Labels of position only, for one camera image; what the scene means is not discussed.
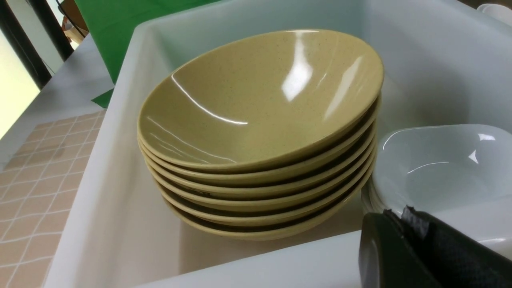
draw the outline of bowl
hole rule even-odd
[[[166,203],[178,218],[198,230],[239,240],[275,240],[309,230],[332,217],[345,204],[347,204],[354,195],[357,195],[357,192],[360,191],[369,177],[370,173],[367,173],[349,192],[346,192],[341,197],[315,213],[289,222],[261,227],[231,227],[212,223],[195,217],[185,211],[179,210],[167,201]]]
[[[368,214],[374,212],[372,201],[370,199],[370,191],[368,189],[368,183],[361,188],[361,206],[362,206],[362,213]]]
[[[372,179],[385,207],[428,213],[510,195],[512,135],[486,125],[393,132],[379,143]]]
[[[144,102],[143,144],[206,173],[286,166],[337,142],[380,93],[377,53],[329,30],[242,39],[179,67]]]
[[[231,188],[231,187],[220,187],[210,186],[205,184],[196,183],[193,181],[181,178],[163,167],[156,164],[147,155],[144,155],[147,166],[154,169],[164,181],[170,181],[177,183],[183,187],[195,190],[201,193],[203,196],[219,199],[242,199],[242,200],[257,200],[264,198],[277,198],[279,196],[290,195],[297,193],[301,190],[306,190],[315,185],[326,182],[336,175],[343,168],[347,167],[355,159],[357,159],[370,145],[374,139],[375,130],[370,129],[367,136],[362,136],[356,144],[353,145],[348,151],[342,154],[340,157],[333,159],[326,166],[320,167],[310,173],[296,177],[293,179],[287,179],[283,183],[278,183],[272,186],[263,187],[250,187],[250,188]]]
[[[512,26],[512,9],[499,4],[482,5],[481,11],[492,18]]]
[[[154,179],[158,182],[160,190],[164,191],[164,193],[174,193],[179,195],[180,197],[193,202],[195,204],[201,205],[206,208],[211,208],[215,210],[221,211],[231,211],[231,212],[243,212],[243,213],[251,213],[251,212],[265,212],[265,211],[273,211],[279,209],[285,209],[288,207],[292,207],[295,205],[299,205],[301,203],[310,201],[317,197],[320,197],[333,189],[336,188],[338,184],[340,184],[344,179],[348,178],[352,175],[365,161],[367,158],[375,158],[374,146],[372,148],[368,148],[363,155],[352,165],[350,168],[344,170],[342,173],[337,175],[332,180],[324,183],[320,186],[314,187],[309,190],[305,190],[303,192],[288,195],[285,197],[272,198],[272,199],[264,199],[264,200],[225,200],[225,199],[215,199],[211,197],[204,197],[198,195],[197,192],[192,191],[190,189],[184,187],[178,187],[176,184],[171,184],[168,181],[162,179],[160,175],[156,171],[150,168],[151,173],[153,174]]]
[[[345,134],[344,137],[336,142],[333,147],[329,147],[326,151],[312,158],[305,159],[289,166],[267,171],[243,174],[201,173],[172,165],[158,158],[155,154],[151,153],[151,151],[149,151],[144,144],[140,142],[140,140],[139,146],[151,160],[166,168],[171,173],[186,180],[223,187],[268,186],[271,183],[307,174],[308,172],[326,165],[328,162],[332,161],[332,159],[338,158],[344,152],[349,150],[373,123],[377,117],[379,105],[380,100],[378,99],[366,114],[358,120],[356,123],[357,125],[352,128],[352,131]]]
[[[262,213],[229,212],[203,207],[187,201],[170,190],[162,189],[162,186],[159,187],[162,192],[162,196],[173,206],[203,220],[227,226],[258,227],[292,221],[322,209],[335,199],[341,197],[345,192],[349,191],[353,185],[373,169],[372,166],[374,164],[374,160],[375,157],[367,158],[362,167],[359,167],[356,172],[339,183],[334,189],[332,189],[331,193],[320,195],[311,201],[288,207],[286,209],[264,211]]]

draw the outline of wall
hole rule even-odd
[[[32,42],[35,50],[53,75],[62,66],[63,61],[34,10],[25,0],[7,0],[7,4],[11,7],[30,42]]]
[[[29,73],[0,31],[0,138],[16,122],[39,89]]]

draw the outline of tiled floor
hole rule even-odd
[[[0,173],[0,288],[44,282],[103,116],[38,125]]]

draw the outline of white bowl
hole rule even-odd
[[[484,14],[512,26],[512,10],[509,7],[499,4],[482,4],[481,7]]]
[[[512,135],[485,125],[413,128],[385,136],[372,179],[385,207],[429,213],[512,194]]]

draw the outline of stack of bowls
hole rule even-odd
[[[237,239],[325,221],[375,160],[383,66],[356,37],[262,34],[184,64],[147,98],[138,141],[169,208]]]

